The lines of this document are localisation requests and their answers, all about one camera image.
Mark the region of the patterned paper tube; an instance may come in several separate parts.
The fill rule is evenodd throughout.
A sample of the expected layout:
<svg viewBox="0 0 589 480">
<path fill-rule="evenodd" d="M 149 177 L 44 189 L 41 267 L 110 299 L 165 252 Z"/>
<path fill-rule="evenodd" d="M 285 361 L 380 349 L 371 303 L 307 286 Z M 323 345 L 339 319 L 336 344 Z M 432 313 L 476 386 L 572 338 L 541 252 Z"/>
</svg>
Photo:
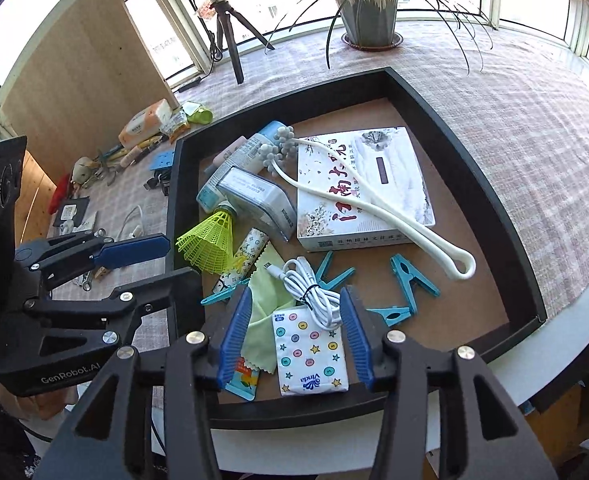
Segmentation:
<svg viewBox="0 0 589 480">
<path fill-rule="evenodd" d="M 232 256 L 232 265 L 218 278 L 212 289 L 213 294 L 235 286 L 246 278 L 269 240 L 266 233 L 252 228 Z"/>
</svg>

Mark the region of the black wet wipes pack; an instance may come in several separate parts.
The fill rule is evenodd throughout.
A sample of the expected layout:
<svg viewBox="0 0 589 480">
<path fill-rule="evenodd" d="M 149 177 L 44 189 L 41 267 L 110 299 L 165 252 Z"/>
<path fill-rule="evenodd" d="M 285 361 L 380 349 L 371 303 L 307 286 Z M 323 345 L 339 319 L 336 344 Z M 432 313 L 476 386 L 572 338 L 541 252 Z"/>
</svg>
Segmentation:
<svg viewBox="0 0 589 480">
<path fill-rule="evenodd" d="M 61 226 L 64 222 L 72 221 L 73 226 L 80 226 L 85 217 L 89 205 L 88 197 L 71 198 L 64 200 L 56 212 L 53 226 Z"/>
</svg>

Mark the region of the snack sachet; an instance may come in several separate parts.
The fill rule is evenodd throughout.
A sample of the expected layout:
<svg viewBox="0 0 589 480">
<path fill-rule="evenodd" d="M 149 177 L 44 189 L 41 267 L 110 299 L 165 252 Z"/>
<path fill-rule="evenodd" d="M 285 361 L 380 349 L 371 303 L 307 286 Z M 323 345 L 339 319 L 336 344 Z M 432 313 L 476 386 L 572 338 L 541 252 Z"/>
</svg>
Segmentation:
<svg viewBox="0 0 589 480">
<path fill-rule="evenodd" d="M 180 136 L 190 129 L 191 125 L 188 115 L 184 110 L 176 110 L 171 118 L 161 127 L 160 131 L 168 137 L 168 142 L 174 144 Z"/>
</svg>

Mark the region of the yellow plastic shuttlecock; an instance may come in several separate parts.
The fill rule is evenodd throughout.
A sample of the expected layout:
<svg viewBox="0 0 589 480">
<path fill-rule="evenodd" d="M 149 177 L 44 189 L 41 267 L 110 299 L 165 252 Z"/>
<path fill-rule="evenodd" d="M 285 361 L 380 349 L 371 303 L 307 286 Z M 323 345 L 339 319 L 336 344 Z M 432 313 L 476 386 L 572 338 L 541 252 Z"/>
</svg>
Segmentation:
<svg viewBox="0 0 589 480">
<path fill-rule="evenodd" d="M 236 218 L 237 211 L 224 200 L 208 218 L 177 238 L 175 245 L 178 252 L 202 272 L 224 273 L 232 264 Z"/>
</svg>

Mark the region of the pink bottle grey cap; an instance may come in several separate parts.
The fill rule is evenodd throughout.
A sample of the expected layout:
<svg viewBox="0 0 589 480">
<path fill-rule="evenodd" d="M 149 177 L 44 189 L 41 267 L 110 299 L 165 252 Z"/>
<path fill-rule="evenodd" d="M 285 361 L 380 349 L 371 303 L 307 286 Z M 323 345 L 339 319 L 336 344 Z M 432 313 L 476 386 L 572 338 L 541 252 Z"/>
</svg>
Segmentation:
<svg viewBox="0 0 589 480">
<path fill-rule="evenodd" d="M 223 162 L 232 156 L 239 148 L 241 148 L 244 143 L 247 142 L 247 138 L 245 136 L 239 136 L 234 142 L 230 143 L 227 148 L 223 151 L 219 152 L 209 164 L 209 166 L 204 169 L 204 174 L 206 177 L 211 177 L 214 174 L 214 171 L 223 165 Z"/>
</svg>

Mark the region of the white printed box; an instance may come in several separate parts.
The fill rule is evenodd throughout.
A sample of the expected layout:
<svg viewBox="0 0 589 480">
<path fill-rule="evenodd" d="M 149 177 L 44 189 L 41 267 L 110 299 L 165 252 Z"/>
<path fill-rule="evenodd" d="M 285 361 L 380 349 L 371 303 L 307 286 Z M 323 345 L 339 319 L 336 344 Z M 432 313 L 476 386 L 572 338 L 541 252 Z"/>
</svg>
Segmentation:
<svg viewBox="0 0 589 480">
<path fill-rule="evenodd" d="M 346 203 L 372 192 L 418 223 L 435 226 L 434 212 L 408 130 L 402 126 L 311 136 L 330 152 L 300 143 L 297 182 L 331 195 L 329 200 L 296 192 L 296 236 L 308 252 L 406 243 L 408 238 L 372 214 Z"/>
</svg>

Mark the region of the Vinda tissue pack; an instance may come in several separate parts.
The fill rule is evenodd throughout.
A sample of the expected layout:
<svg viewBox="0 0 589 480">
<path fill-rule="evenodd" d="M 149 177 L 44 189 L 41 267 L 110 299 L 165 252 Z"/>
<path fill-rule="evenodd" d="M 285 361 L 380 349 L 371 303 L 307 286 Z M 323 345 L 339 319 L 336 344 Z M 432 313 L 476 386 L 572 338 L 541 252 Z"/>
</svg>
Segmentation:
<svg viewBox="0 0 589 480">
<path fill-rule="evenodd" d="M 281 396 L 349 390 L 341 330 L 324 330 L 308 308 L 272 315 Z"/>
</svg>

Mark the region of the white massage roller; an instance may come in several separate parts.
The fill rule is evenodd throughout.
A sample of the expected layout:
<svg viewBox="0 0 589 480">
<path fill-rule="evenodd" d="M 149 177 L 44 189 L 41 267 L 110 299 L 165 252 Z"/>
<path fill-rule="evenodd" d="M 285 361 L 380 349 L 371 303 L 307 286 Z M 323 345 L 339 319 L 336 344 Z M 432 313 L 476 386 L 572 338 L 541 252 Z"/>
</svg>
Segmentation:
<svg viewBox="0 0 589 480">
<path fill-rule="evenodd" d="M 329 191 L 319 190 L 319 188 L 313 188 L 311 185 L 290 178 L 280 166 L 280 149 L 282 143 L 285 143 L 287 148 L 305 145 L 334 157 L 349 175 L 356 180 L 359 186 L 359 196 L 344 196 L 342 200 L 345 204 L 364 210 L 368 214 L 375 216 L 375 218 L 394 226 L 398 232 L 401 232 L 413 244 L 428 254 L 451 280 L 465 281 L 473 277 L 475 271 L 477 271 L 477 260 L 475 260 L 471 252 L 454 245 L 449 240 L 445 240 L 428 226 L 424 226 L 415 219 L 406 216 L 404 212 L 394 208 L 392 205 L 388 205 L 384 201 L 384 197 L 366 181 L 366 178 L 348 160 L 342 159 L 335 148 L 318 141 L 296 138 L 290 127 L 278 130 L 278 141 L 278 148 L 269 148 L 267 145 L 260 148 L 260 153 L 264 156 L 264 166 L 268 172 L 276 174 L 276 176 L 281 177 L 282 180 L 300 191 L 325 200 L 331 200 L 334 195 Z"/>
</svg>

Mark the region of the blue phone stand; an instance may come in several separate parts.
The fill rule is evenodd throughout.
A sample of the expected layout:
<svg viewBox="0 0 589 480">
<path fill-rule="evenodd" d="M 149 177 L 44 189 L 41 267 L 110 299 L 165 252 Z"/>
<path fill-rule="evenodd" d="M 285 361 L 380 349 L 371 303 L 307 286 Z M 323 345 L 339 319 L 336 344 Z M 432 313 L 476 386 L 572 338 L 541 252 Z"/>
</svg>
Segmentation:
<svg viewBox="0 0 589 480">
<path fill-rule="evenodd" d="M 167 151 L 163 153 L 159 153 L 154 157 L 153 161 L 149 166 L 150 171 L 157 171 L 157 170 L 164 170 L 166 168 L 171 168 L 174 162 L 174 155 L 175 151 Z"/>
</svg>

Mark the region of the red cloth pouch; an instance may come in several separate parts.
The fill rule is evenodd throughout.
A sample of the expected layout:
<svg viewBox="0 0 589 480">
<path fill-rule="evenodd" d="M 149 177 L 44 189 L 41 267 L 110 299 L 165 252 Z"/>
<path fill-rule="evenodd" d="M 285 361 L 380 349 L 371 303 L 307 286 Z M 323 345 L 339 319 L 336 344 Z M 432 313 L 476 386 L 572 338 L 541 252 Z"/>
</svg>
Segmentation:
<svg viewBox="0 0 589 480">
<path fill-rule="evenodd" d="M 65 174 L 57 183 L 54 194 L 48 205 L 48 214 L 55 214 L 60 208 L 61 203 L 66 200 L 71 193 L 72 181 L 71 175 Z"/>
</svg>

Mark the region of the large cream lotion bottle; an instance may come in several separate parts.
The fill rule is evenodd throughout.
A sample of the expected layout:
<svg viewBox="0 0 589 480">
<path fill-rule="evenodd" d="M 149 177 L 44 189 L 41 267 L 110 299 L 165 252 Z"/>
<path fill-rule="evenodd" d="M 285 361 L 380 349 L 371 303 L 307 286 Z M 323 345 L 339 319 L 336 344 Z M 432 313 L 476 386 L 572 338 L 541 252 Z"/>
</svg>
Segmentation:
<svg viewBox="0 0 589 480">
<path fill-rule="evenodd" d="M 241 170 L 247 174 L 259 174 L 265 168 L 264 156 L 260 153 L 260 148 L 264 145 L 269 148 L 278 148 L 278 130 L 284 127 L 282 122 L 273 120 L 250 138 L 242 138 L 236 150 L 223 159 L 206 183 L 201 186 L 196 200 L 204 212 L 210 214 L 223 200 L 226 200 L 223 181 L 232 171 Z"/>
</svg>

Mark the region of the teal clothespin in pile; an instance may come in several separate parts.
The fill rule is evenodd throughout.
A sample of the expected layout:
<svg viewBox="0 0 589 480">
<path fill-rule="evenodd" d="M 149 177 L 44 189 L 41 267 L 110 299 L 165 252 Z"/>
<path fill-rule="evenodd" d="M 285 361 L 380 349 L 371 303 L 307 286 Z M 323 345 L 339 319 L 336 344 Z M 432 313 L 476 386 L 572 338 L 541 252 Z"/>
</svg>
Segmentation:
<svg viewBox="0 0 589 480">
<path fill-rule="evenodd" d="M 246 278 L 238 282 L 235 285 L 222 289 L 220 292 L 214 292 L 214 294 L 207 296 L 201 300 L 201 304 L 203 306 L 209 306 L 210 304 L 216 304 L 220 301 L 226 301 L 232 298 L 232 294 L 235 292 L 236 288 L 239 286 L 246 286 L 249 283 L 249 279 Z"/>
</svg>

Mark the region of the black storage tray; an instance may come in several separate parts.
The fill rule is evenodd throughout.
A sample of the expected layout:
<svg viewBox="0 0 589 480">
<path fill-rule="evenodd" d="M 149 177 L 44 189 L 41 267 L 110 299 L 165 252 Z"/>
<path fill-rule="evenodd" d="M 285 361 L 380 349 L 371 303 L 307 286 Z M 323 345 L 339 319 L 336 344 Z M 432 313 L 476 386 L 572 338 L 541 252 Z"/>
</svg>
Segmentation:
<svg viewBox="0 0 589 480">
<path fill-rule="evenodd" d="M 188 232 L 206 216 L 198 195 L 213 157 L 270 122 L 332 148 L 325 154 L 302 146 L 288 166 L 297 180 L 327 191 L 329 198 L 289 191 L 292 234 L 270 230 L 282 258 L 319 261 L 332 254 L 339 269 L 353 270 L 346 288 L 376 314 L 404 304 L 391 268 L 392 257 L 402 255 L 430 278 L 439 295 L 417 289 L 417 314 L 394 325 L 428 348 L 469 344 L 493 361 L 543 324 L 541 291 L 503 204 L 454 132 L 392 68 L 245 106 L 180 139 L 168 195 L 169 237 Z M 360 181 L 367 181 L 386 205 L 471 252 L 477 263 L 473 278 L 447 278 L 397 229 L 353 207 L 349 199 L 358 194 Z"/>
</svg>

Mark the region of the green lens cloth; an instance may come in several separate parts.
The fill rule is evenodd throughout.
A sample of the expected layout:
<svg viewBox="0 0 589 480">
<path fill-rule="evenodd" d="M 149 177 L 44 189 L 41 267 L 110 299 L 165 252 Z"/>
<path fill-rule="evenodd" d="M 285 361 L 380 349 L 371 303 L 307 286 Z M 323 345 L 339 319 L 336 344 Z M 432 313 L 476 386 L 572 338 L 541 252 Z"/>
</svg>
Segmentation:
<svg viewBox="0 0 589 480">
<path fill-rule="evenodd" d="M 284 284 L 266 271 L 267 263 L 274 264 L 278 269 L 285 264 L 270 242 L 256 260 L 255 270 L 250 276 L 252 314 L 241 356 L 253 370 L 274 374 L 277 356 L 272 315 L 276 310 L 292 308 L 294 299 L 286 292 Z"/>
</svg>

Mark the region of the white plastic case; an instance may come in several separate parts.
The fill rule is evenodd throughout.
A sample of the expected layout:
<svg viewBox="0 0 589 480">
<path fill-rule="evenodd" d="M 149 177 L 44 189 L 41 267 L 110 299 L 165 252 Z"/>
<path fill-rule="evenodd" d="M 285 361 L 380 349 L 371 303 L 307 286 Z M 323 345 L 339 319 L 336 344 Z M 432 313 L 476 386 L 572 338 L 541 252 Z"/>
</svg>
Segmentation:
<svg viewBox="0 0 589 480">
<path fill-rule="evenodd" d="M 288 194 L 273 181 L 234 170 L 223 181 L 226 200 L 270 233 L 286 242 L 295 231 L 296 210 Z"/>
</svg>

